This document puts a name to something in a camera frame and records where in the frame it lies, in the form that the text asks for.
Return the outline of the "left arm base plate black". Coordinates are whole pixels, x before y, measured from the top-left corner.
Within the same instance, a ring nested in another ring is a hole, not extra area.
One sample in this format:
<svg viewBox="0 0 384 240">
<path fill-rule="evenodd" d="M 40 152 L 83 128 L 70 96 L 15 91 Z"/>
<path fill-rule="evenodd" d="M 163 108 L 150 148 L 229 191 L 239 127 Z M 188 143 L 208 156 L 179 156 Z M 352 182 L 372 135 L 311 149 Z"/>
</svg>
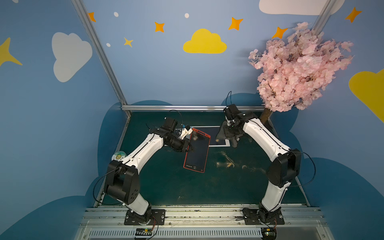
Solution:
<svg viewBox="0 0 384 240">
<path fill-rule="evenodd" d="M 164 225 L 166 217 L 166 210 L 164 209 L 149 209 L 144 215 L 139 215 L 132 210 L 128 210 L 125 216 L 124 225 Z"/>
</svg>

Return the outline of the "grey blue wiping cloth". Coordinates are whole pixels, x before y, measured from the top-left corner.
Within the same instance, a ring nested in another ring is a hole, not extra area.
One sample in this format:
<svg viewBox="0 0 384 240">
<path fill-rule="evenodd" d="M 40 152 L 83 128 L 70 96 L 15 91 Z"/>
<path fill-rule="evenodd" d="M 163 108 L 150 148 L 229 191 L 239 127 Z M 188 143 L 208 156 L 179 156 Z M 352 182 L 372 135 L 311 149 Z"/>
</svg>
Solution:
<svg viewBox="0 0 384 240">
<path fill-rule="evenodd" d="M 216 140 L 229 140 L 233 148 L 238 147 L 239 139 L 244 135 L 244 131 L 238 127 L 229 126 L 227 122 L 223 122 L 219 132 L 216 135 Z"/>
</svg>

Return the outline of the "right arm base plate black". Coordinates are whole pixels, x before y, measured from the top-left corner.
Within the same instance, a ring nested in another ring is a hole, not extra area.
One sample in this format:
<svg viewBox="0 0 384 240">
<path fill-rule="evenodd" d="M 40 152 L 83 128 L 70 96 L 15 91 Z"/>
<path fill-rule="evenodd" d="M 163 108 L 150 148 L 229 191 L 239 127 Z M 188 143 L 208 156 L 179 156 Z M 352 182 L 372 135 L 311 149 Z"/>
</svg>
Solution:
<svg viewBox="0 0 384 240">
<path fill-rule="evenodd" d="M 283 218 L 281 208 L 276 211 L 268 212 L 265 209 L 242 209 L 242 213 L 245 219 L 246 225 L 284 225 L 285 220 Z"/>
</svg>

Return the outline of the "red framed drawing tablet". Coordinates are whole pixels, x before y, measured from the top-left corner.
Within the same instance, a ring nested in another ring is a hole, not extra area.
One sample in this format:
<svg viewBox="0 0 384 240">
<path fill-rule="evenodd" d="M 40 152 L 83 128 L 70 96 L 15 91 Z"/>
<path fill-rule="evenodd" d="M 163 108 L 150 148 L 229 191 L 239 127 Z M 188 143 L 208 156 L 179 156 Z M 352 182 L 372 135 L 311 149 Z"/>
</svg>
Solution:
<svg viewBox="0 0 384 240">
<path fill-rule="evenodd" d="M 211 136 L 195 128 L 192 128 L 192 130 L 183 168 L 204 173 Z"/>
</svg>

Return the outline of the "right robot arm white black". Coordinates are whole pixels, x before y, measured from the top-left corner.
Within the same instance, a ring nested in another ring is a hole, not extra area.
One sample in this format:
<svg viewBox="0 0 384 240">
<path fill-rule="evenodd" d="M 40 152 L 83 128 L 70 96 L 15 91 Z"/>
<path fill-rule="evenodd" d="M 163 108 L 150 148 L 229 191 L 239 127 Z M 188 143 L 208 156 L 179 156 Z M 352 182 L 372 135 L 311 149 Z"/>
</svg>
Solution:
<svg viewBox="0 0 384 240">
<path fill-rule="evenodd" d="M 231 146 L 236 148 L 240 138 L 248 135 L 270 158 L 271 165 L 267 171 L 269 183 L 259 208 L 266 217 L 276 215 L 285 192 L 300 173 L 301 152 L 283 144 L 253 112 L 241 112 L 235 104 L 225 107 L 223 112 L 226 120 L 217 135 L 218 140 L 229 140 Z"/>
</svg>

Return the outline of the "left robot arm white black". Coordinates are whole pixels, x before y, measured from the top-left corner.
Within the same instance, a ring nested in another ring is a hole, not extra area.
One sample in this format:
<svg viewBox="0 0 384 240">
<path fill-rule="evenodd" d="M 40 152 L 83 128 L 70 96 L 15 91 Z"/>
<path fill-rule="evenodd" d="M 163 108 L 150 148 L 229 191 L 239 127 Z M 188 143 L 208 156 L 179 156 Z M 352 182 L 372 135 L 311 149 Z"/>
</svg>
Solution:
<svg viewBox="0 0 384 240">
<path fill-rule="evenodd" d="M 142 217 L 150 211 L 150 203 L 140 194 L 140 172 L 150 158 L 162 147 L 170 147 L 175 152 L 186 152 L 193 128 L 185 126 L 179 134 L 175 133 L 177 121 L 165 118 L 161 127 L 149 130 L 145 140 L 120 160 L 112 160 L 105 176 L 104 193 L 125 204 L 128 209 Z"/>
</svg>

